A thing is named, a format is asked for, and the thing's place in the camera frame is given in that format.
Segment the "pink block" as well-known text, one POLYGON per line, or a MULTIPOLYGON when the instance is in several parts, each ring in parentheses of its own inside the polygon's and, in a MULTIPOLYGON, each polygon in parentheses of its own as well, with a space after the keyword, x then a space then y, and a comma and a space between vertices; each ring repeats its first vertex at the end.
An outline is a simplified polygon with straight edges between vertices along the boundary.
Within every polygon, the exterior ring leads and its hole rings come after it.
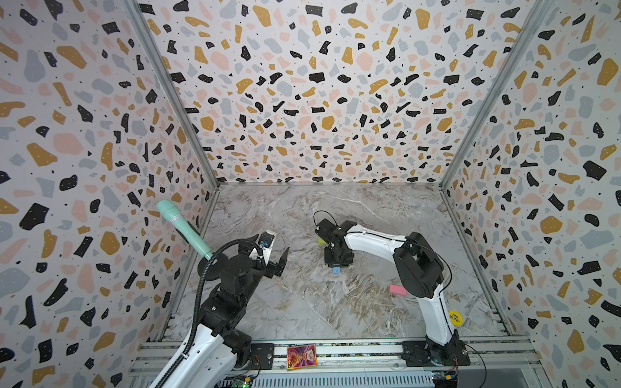
POLYGON ((408 291, 403 286, 397 286, 397 285, 390 285, 389 292, 391 294, 398 295, 398 296, 404 296, 404 297, 408 295, 408 291))

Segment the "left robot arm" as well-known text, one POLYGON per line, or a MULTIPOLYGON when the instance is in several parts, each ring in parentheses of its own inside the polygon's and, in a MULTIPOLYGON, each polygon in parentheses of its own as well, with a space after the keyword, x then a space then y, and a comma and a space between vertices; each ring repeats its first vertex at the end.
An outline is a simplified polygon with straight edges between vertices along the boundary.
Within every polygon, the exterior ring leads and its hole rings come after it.
POLYGON ((189 334, 152 387, 214 387, 250 370, 252 338, 236 327, 261 280, 284 272, 288 250, 270 260, 276 237, 264 231, 235 239, 202 259, 189 334))

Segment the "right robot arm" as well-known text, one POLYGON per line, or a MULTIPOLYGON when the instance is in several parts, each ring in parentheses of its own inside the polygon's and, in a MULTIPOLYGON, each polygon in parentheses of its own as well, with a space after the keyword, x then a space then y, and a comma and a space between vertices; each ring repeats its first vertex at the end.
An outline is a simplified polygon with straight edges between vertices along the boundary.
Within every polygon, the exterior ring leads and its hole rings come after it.
POLYGON ((402 343, 401 358, 408 367, 457 369, 471 364, 447 309, 444 291, 450 282, 443 276, 446 265, 422 234, 386 234, 354 221, 336 225, 328 219, 316 223, 315 233, 326 244, 324 263, 330 268, 349 267, 355 252, 376 255, 396 266, 401 285, 417 299, 425 324, 423 341, 402 343))

